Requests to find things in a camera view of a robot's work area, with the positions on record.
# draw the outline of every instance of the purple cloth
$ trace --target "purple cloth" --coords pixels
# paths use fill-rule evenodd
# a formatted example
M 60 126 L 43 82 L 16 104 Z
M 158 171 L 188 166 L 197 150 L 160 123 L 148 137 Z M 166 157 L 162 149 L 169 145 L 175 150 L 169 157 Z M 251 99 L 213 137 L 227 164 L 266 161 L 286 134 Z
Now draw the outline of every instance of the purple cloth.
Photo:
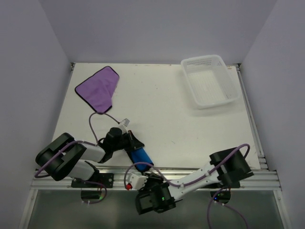
M 107 112 L 112 107 L 112 95 L 119 81 L 119 75 L 109 66 L 75 88 L 78 94 L 94 111 Z

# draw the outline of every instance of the white table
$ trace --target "white table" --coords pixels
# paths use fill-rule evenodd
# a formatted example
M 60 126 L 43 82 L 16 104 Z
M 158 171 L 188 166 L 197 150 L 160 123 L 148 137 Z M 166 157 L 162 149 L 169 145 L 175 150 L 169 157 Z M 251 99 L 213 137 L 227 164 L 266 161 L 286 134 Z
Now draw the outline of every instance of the white table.
M 108 114 L 122 120 L 145 144 L 157 167 L 202 167 L 209 155 L 248 143 L 247 162 L 260 169 L 243 97 L 238 101 L 203 110 L 193 108 L 180 65 L 77 63 L 58 119 L 53 139 L 68 132 L 75 139 L 94 142 L 88 125 L 93 110 L 75 93 L 74 88 L 105 66 L 120 76 Z M 239 90 L 234 66 L 228 66 Z M 92 117 L 98 138 L 106 135 L 115 122 L 105 115 Z M 124 151 L 113 154 L 106 166 L 129 166 Z

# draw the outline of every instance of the cable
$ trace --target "cable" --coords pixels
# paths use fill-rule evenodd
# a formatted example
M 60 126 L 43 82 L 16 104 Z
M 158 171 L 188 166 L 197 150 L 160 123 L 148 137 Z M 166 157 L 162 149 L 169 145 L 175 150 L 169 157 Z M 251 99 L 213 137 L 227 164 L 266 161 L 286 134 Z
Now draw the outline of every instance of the cable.
M 216 166 L 215 166 L 213 169 L 211 169 L 208 173 L 209 173 L 209 174 L 213 173 L 213 172 L 214 172 L 215 170 L 217 170 L 220 166 L 222 166 L 225 162 L 227 162 L 227 160 L 229 160 L 230 157 L 232 157 L 238 150 L 240 150 L 241 148 L 243 148 L 243 147 L 245 147 L 245 146 L 248 148 L 247 151 L 246 151 L 246 153 L 245 153 L 245 156 L 244 156 L 244 158 L 245 158 L 245 157 L 248 155 L 249 151 L 250 151 L 250 145 L 249 145 L 249 144 L 242 144 L 242 145 L 236 147 L 234 150 L 232 150 L 231 153 L 229 153 L 228 156 L 226 156 L 218 165 L 216 165 Z M 134 164 L 132 164 L 131 166 L 129 166 L 129 167 L 127 168 L 125 174 L 124 174 L 124 186 L 125 186 L 125 188 L 127 188 L 127 187 L 126 187 L 126 186 L 127 186 L 127 184 L 126 184 L 126 178 L 127 178 L 128 171 L 129 171 L 132 167 L 134 167 L 134 166 L 136 166 L 136 165 L 147 165 L 147 166 L 153 168 L 154 170 L 156 170 L 156 172 L 157 172 L 157 173 L 158 173 L 158 174 L 159 174 L 159 175 L 160 175 L 169 185 L 174 186 L 174 187 L 180 187 L 180 186 L 181 186 L 181 185 L 177 185 L 177 184 L 172 183 L 170 180 L 168 180 L 168 179 L 161 173 L 161 171 L 160 171 L 159 169 L 155 168 L 153 165 L 151 165 L 151 164 L 149 164 L 149 163 L 147 163 L 147 162 L 137 162 L 137 163 L 134 163 Z M 206 177 L 207 177 L 206 175 L 203 175 L 203 176 L 197 178 L 196 180 L 193 180 L 193 181 L 190 181 L 189 183 L 184 184 L 184 186 L 189 186 L 189 185 L 192 185 L 192 184 L 194 184 L 194 183 L 197 183 L 198 181 L 200 181 L 200 180 L 202 180 L 202 179 L 205 179 Z
M 94 112 L 94 113 L 92 113 L 92 114 L 89 116 L 89 127 L 90 127 L 90 129 L 91 129 L 91 131 L 92 131 L 92 133 L 93 133 L 93 136 L 94 136 L 94 138 L 95 138 L 96 143 L 98 144 L 98 143 L 99 143 L 99 139 L 97 138 L 96 133 L 95 133 L 95 131 L 94 131 L 93 127 L 92 127 L 92 124 L 91 124 L 91 117 L 92 117 L 93 115 L 95 115 L 95 114 L 98 114 L 98 115 L 106 115 L 106 116 L 112 118 L 117 124 L 120 124 L 120 122 L 119 122 L 118 120 L 116 120 L 114 117 L 112 117 L 111 115 L 109 115 L 109 114 L 107 114 L 107 113 L 104 113 L 104 112 Z
M 219 189 L 212 197 L 212 199 L 210 200 L 209 202 L 209 205 L 208 205 L 208 209 L 207 209 L 207 212 L 206 212 L 206 218 L 207 218 L 207 221 L 208 221 L 208 225 L 209 225 L 209 229 L 212 229 L 212 225 L 211 225 L 211 220 L 210 220 L 210 210 L 211 210 L 211 205 L 212 203 L 214 202 L 214 198 L 223 190 L 223 188 Z M 228 206 L 228 205 L 225 205 L 225 204 L 222 204 L 222 203 L 219 203 L 216 201 L 217 204 L 219 205 L 222 205 L 222 206 L 225 206 L 229 209 L 231 209 L 232 211 L 235 211 L 245 222 L 246 224 L 246 228 L 249 229 L 249 224 L 247 222 L 247 220 L 245 219 L 245 217 L 238 211 L 236 210 L 235 208 L 231 207 L 231 206 Z
M 86 203 L 86 204 L 98 204 L 98 203 L 102 202 L 102 201 L 105 199 L 105 197 L 107 196 L 107 188 L 106 188 L 106 186 L 103 185 L 102 183 L 93 182 L 93 181 L 87 181 L 87 180 L 82 180 L 82 179 L 81 179 L 81 182 L 84 182 L 84 183 L 86 183 L 86 184 L 91 184 L 91 185 L 98 185 L 98 186 L 101 186 L 101 188 L 105 189 L 105 194 L 104 194 L 103 196 L 100 196 L 100 199 L 99 199 L 99 200 L 93 201 L 93 202 L 91 202 L 90 200 L 88 200 L 87 202 L 84 201 L 84 203 Z
M 67 145 L 65 145 L 60 151 L 58 151 L 49 161 L 47 161 L 40 169 L 38 169 L 38 171 L 35 173 L 35 178 L 43 178 L 43 177 L 47 177 L 47 175 L 42 175 L 39 176 L 39 174 L 52 162 L 54 161 L 59 155 L 61 155 L 67 148 L 69 148 L 71 145 L 74 145 L 76 143 L 85 143 L 91 146 L 96 146 L 95 144 L 91 143 L 91 142 L 86 142 L 86 141 L 81 141 L 81 140 L 77 140 L 77 141 L 73 141 L 68 143 Z

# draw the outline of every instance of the gray wall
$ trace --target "gray wall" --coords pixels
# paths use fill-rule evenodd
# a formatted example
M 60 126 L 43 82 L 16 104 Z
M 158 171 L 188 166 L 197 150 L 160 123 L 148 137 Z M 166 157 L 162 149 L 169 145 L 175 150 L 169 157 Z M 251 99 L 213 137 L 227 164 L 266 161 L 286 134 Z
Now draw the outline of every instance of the gray wall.
M 0 228 L 17 228 L 36 154 L 50 141 L 69 61 L 36 0 L 0 1 Z
M 277 169 L 293 228 L 304 228 L 305 1 L 278 0 L 242 64 L 268 165 Z
M 276 0 L 40 0 L 74 62 L 180 63 L 248 53 Z

